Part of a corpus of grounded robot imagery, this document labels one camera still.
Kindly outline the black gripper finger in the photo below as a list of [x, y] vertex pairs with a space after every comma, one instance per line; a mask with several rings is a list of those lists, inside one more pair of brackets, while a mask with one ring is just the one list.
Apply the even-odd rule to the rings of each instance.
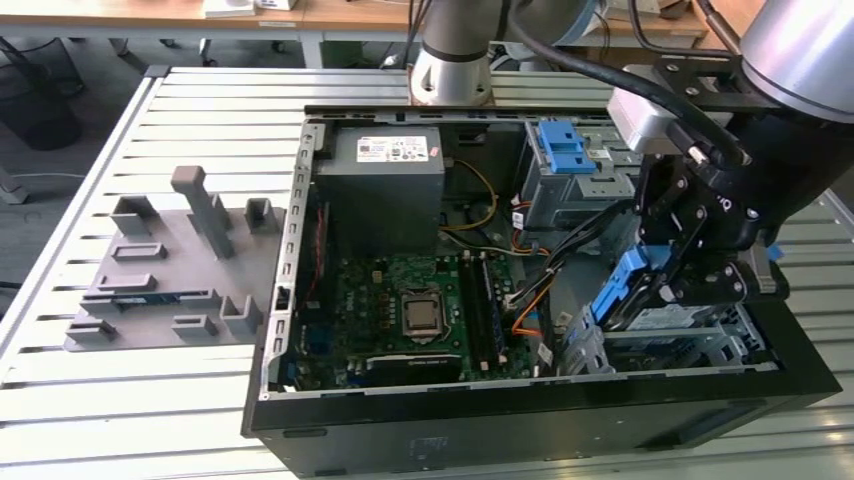
[[668, 287], [682, 306], [712, 306], [786, 300], [789, 282], [777, 263], [760, 262], [757, 273], [749, 262], [713, 258], [686, 265]]
[[658, 301], [668, 286], [674, 297], [706, 280], [709, 267], [701, 258], [701, 234], [706, 230], [709, 208], [702, 197], [702, 178], [686, 160], [676, 155], [644, 157], [637, 193], [641, 218], [640, 239], [649, 246], [666, 246], [669, 259], [645, 274], [640, 299]]

